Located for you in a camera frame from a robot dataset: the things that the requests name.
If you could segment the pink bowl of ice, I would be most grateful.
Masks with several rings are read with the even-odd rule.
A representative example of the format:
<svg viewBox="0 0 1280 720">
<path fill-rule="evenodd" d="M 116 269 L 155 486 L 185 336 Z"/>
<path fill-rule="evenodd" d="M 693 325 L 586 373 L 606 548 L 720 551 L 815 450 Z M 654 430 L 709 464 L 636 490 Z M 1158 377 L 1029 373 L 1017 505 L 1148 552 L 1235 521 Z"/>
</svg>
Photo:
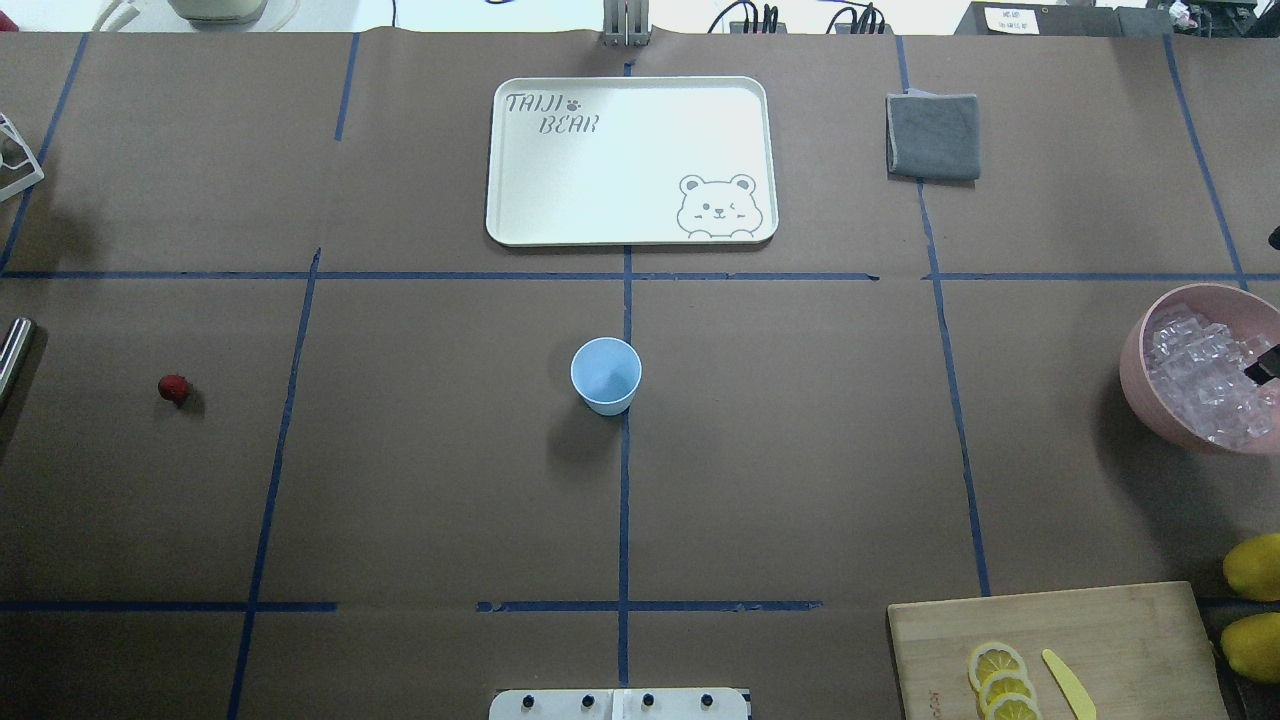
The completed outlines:
<svg viewBox="0 0 1280 720">
<path fill-rule="evenodd" d="M 1277 307 L 1225 284 L 1161 296 L 1126 338 L 1119 377 L 1156 434 L 1202 452 L 1277 454 L 1277 380 L 1244 375 L 1277 345 Z"/>
</svg>

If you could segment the light blue cup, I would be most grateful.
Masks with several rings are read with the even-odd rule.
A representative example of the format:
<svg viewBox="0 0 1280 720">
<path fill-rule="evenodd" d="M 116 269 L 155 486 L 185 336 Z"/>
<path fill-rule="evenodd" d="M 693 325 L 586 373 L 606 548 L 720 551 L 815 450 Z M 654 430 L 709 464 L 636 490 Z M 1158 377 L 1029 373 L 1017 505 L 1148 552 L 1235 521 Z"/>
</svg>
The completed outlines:
<svg viewBox="0 0 1280 720">
<path fill-rule="evenodd" d="M 643 360 L 614 337 L 588 341 L 573 355 L 570 379 L 579 397 L 600 416 L 626 413 L 643 382 Z"/>
</svg>

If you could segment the clear cup rack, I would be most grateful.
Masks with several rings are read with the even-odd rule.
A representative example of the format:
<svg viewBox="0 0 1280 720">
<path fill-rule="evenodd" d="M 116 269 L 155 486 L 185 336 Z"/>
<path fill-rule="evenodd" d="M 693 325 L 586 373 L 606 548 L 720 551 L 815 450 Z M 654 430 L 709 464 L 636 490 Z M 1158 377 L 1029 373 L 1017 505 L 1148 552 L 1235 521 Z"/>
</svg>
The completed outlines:
<svg viewBox="0 0 1280 720">
<path fill-rule="evenodd" d="M 44 168 L 22 133 L 1 114 L 1 201 L 13 199 L 45 178 Z"/>
</svg>

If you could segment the yellow lemon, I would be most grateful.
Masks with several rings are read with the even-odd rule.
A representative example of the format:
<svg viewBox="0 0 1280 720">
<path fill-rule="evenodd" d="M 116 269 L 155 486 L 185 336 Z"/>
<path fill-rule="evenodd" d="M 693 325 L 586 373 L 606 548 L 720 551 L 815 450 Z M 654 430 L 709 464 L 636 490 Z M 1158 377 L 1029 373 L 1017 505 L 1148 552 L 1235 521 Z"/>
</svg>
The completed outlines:
<svg viewBox="0 0 1280 720">
<path fill-rule="evenodd" d="M 1235 594 L 1256 602 L 1277 602 L 1279 533 L 1244 539 L 1224 556 L 1221 568 Z"/>
<path fill-rule="evenodd" d="M 1236 675 L 1258 684 L 1279 684 L 1279 612 L 1236 619 L 1222 629 L 1220 647 Z"/>
</svg>

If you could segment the wooden cutting board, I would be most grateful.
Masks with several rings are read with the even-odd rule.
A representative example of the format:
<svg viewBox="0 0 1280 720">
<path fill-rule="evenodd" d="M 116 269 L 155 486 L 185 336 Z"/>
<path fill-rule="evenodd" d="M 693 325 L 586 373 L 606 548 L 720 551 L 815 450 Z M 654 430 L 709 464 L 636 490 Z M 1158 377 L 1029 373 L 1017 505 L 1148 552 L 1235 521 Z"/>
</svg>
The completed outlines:
<svg viewBox="0 0 1280 720">
<path fill-rule="evenodd" d="M 1047 719 L 1073 711 L 1042 653 L 1076 675 L 1101 719 L 1225 719 L 1213 647 L 1187 582 L 895 603 L 887 611 L 904 714 L 975 719 L 970 652 L 991 641 L 1027 661 Z"/>
</svg>

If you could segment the yellow plastic knife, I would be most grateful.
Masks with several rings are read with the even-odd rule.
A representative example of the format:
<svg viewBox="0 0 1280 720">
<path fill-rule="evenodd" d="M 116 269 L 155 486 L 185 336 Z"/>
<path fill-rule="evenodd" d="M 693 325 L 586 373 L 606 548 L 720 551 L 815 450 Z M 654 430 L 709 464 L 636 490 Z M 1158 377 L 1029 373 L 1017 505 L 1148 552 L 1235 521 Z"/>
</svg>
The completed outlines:
<svg viewBox="0 0 1280 720">
<path fill-rule="evenodd" d="M 1080 720 L 1096 720 L 1098 717 L 1097 706 L 1070 666 L 1059 653 L 1050 648 L 1042 650 L 1041 657 L 1057 684 L 1068 707 L 1071 710 L 1073 716 Z"/>
</svg>

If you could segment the grey folded cloth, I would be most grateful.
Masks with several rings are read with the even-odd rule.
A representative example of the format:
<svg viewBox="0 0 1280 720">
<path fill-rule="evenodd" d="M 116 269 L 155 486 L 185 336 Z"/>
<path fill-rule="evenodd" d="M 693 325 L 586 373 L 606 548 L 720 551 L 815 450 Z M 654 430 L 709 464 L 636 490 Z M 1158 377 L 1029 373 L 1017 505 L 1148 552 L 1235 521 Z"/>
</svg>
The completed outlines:
<svg viewBox="0 0 1280 720">
<path fill-rule="evenodd" d="M 922 181 L 973 182 L 982 174 L 980 104 L 974 94 L 890 94 L 886 170 Z"/>
</svg>

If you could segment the lemon slices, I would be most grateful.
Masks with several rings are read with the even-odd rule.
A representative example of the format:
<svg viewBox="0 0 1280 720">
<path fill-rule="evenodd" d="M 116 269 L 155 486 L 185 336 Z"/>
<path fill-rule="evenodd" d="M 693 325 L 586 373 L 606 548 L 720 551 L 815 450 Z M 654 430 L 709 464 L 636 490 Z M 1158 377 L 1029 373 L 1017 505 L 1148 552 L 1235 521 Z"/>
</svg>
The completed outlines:
<svg viewBox="0 0 1280 720">
<path fill-rule="evenodd" d="M 1042 719 L 1038 691 L 1018 650 L 1001 641 L 972 648 L 966 676 L 979 719 Z"/>
</svg>

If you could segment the black box with label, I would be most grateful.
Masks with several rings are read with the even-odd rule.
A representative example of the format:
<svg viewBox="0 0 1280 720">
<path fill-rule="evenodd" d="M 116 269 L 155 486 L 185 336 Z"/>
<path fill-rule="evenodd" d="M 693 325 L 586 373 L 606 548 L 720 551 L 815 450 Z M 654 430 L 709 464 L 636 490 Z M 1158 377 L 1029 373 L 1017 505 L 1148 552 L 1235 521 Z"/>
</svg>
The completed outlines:
<svg viewBox="0 0 1280 720">
<path fill-rule="evenodd" d="M 1043 36 L 1147 38 L 1172 35 L 1172 18 L 1160 9 L 1014 1 L 969 3 L 956 36 Z"/>
</svg>

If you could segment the cream bear tray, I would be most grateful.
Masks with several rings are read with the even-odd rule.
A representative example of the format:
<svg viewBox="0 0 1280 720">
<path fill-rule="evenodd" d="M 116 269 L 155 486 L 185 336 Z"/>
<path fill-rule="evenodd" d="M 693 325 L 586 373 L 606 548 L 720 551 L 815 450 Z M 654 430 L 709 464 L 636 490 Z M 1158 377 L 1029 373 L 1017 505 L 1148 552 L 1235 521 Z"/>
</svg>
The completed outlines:
<svg viewBox="0 0 1280 720">
<path fill-rule="evenodd" d="M 485 225 L 506 247 L 746 245 L 778 224 L 754 78 L 524 77 L 495 90 Z"/>
</svg>

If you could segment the red strawberry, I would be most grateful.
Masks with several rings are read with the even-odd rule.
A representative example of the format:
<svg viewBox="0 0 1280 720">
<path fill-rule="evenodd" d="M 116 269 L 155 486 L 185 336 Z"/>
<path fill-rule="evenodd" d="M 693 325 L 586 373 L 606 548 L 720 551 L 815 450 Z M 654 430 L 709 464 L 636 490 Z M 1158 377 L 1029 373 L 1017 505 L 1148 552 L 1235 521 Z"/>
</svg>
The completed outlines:
<svg viewBox="0 0 1280 720">
<path fill-rule="evenodd" d="M 183 375 L 168 374 L 159 379 L 157 392 L 161 398 L 180 407 L 192 395 L 193 387 Z"/>
</svg>

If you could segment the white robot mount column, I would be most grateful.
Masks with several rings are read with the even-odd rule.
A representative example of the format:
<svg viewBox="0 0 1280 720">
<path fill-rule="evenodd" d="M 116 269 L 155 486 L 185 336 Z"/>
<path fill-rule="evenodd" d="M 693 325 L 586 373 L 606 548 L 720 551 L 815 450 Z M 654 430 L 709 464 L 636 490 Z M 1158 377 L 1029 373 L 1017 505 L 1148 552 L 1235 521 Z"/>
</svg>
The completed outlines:
<svg viewBox="0 0 1280 720">
<path fill-rule="evenodd" d="M 746 691 L 728 687 L 508 689 L 489 719 L 751 719 Z"/>
</svg>

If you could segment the aluminium frame post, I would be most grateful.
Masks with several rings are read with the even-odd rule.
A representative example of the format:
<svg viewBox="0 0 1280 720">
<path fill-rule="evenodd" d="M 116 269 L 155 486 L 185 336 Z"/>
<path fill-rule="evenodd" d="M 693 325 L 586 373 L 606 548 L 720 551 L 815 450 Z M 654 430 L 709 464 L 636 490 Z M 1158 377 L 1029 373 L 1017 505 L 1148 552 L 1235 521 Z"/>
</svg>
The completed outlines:
<svg viewBox="0 0 1280 720">
<path fill-rule="evenodd" d="M 652 41 L 652 3 L 649 0 L 604 0 L 602 3 L 602 45 L 605 47 L 644 47 Z"/>
</svg>

